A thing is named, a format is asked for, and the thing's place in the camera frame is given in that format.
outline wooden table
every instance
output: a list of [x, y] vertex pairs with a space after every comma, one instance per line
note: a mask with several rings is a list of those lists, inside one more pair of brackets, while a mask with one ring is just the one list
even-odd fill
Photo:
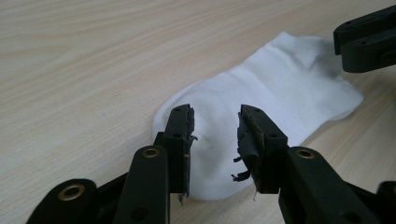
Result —
[[[54, 186], [126, 172], [157, 108], [280, 32], [332, 37], [392, 1], [2, 1], [0, 222], [24, 223]], [[370, 191], [396, 179], [396, 67], [345, 74], [365, 95], [305, 142]], [[172, 197], [172, 223], [282, 223], [277, 195]]]

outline sock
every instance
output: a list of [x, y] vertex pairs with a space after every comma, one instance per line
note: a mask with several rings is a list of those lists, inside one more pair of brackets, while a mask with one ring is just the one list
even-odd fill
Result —
[[362, 95], [341, 77], [341, 58], [331, 40], [281, 33], [244, 62], [177, 92], [157, 111], [152, 136], [163, 131], [170, 110], [190, 104], [198, 137], [191, 147], [191, 197], [211, 201], [229, 197], [252, 183], [233, 182], [246, 170], [236, 131], [241, 105], [262, 109], [299, 146], [321, 124], [341, 119]]

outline light wood surface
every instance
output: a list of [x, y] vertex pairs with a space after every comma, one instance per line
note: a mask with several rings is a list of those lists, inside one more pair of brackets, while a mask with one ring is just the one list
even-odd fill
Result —
[[[101, 186], [151, 144], [156, 109], [280, 32], [332, 37], [393, 1], [2, 1], [0, 222], [24, 223], [71, 178]], [[345, 74], [365, 96], [304, 145], [372, 192], [396, 179], [396, 67]], [[172, 197], [172, 223], [283, 223], [253, 187], [216, 202]]]

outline screw hole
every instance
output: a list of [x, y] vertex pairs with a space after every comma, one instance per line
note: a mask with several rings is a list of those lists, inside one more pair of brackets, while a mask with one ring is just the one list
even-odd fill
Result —
[[131, 219], [132, 221], [138, 222], [145, 220], [146, 217], [148, 216], [149, 216], [149, 210], [145, 207], [139, 207], [136, 208], [134, 211], [132, 211]]
[[304, 159], [314, 159], [315, 154], [306, 150], [306, 149], [298, 149], [296, 151], [297, 155]]
[[81, 184], [73, 184], [62, 189], [58, 194], [58, 198], [61, 201], [67, 202], [72, 201], [82, 195], [85, 187]]
[[157, 148], [149, 148], [143, 151], [143, 156], [146, 158], [153, 158], [160, 155], [160, 150]]

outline brass screw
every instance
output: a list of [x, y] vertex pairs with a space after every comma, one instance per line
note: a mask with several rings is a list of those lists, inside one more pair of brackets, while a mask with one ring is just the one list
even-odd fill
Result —
[[299, 157], [304, 159], [311, 160], [315, 158], [315, 154], [306, 149], [297, 149], [296, 153]]
[[64, 202], [72, 201], [81, 196], [84, 190], [85, 187], [82, 184], [73, 184], [61, 190], [58, 194], [58, 198]]
[[148, 148], [143, 151], [143, 156], [148, 159], [157, 157], [158, 155], [160, 155], [160, 150], [157, 148]]

